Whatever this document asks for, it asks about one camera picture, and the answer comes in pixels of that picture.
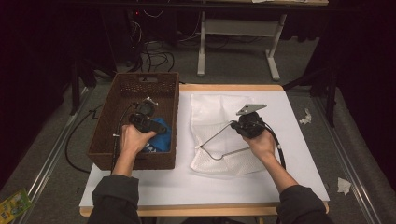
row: blue cloth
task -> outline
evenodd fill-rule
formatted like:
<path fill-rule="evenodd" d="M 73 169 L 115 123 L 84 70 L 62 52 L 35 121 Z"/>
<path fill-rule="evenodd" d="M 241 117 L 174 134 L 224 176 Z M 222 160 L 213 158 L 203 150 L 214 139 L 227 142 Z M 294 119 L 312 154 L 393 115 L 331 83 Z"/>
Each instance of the blue cloth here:
<path fill-rule="evenodd" d="M 152 119 L 161 123 L 166 127 L 166 133 L 157 133 L 153 138 L 148 141 L 148 144 L 143 148 L 144 152 L 168 152 L 171 145 L 172 130 L 165 123 L 163 118 Z"/>

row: table edge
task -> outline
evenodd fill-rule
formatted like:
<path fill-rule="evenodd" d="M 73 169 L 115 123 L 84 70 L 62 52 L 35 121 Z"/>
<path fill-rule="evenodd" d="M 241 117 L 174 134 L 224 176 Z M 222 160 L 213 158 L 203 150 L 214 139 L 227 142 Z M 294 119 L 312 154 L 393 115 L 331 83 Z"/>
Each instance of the table edge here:
<path fill-rule="evenodd" d="M 257 84 L 180 84 L 180 91 L 283 91 L 280 85 Z"/>
<path fill-rule="evenodd" d="M 326 213 L 329 205 L 323 202 Z M 278 203 L 237 203 L 237 204 L 200 204 L 200 205 L 159 205 L 139 206 L 140 217 L 230 217 L 230 216 L 276 216 Z M 93 206 L 81 206 L 79 212 L 83 217 L 91 215 Z"/>

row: box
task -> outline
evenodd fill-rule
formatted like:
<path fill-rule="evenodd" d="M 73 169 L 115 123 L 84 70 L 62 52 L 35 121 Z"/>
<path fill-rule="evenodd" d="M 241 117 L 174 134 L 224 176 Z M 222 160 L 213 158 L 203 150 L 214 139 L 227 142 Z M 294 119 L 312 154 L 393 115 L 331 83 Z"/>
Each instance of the box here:
<path fill-rule="evenodd" d="M 169 170 L 175 168 L 178 73 L 124 73 L 116 74 L 94 131 L 88 157 L 101 170 L 110 170 L 112 165 L 114 133 L 125 109 L 133 102 L 140 103 L 150 97 L 158 103 L 153 118 L 163 118 L 172 128 L 169 152 L 139 152 L 134 162 L 135 170 Z M 134 113 L 131 108 L 121 124 L 129 124 Z"/>

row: white cloth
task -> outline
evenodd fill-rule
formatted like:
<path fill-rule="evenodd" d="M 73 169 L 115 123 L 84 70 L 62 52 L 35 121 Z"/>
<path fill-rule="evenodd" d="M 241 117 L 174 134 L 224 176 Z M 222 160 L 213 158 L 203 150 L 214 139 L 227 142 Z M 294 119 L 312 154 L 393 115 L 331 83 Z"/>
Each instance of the white cloth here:
<path fill-rule="evenodd" d="M 254 104 L 254 100 L 246 96 L 191 96 L 191 131 L 196 145 L 192 170 L 244 175 L 265 169 L 236 130 L 228 126 L 230 121 L 239 119 L 236 112 L 246 104 Z"/>

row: green object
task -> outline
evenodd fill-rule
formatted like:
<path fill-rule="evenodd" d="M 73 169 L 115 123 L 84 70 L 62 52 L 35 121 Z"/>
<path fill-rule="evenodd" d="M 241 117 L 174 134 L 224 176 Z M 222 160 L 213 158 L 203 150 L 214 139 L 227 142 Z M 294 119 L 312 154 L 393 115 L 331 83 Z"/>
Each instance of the green object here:
<path fill-rule="evenodd" d="M 20 189 L 5 201 L 0 203 L 0 224 L 6 224 L 23 214 L 32 202 L 26 193 L 26 189 Z"/>

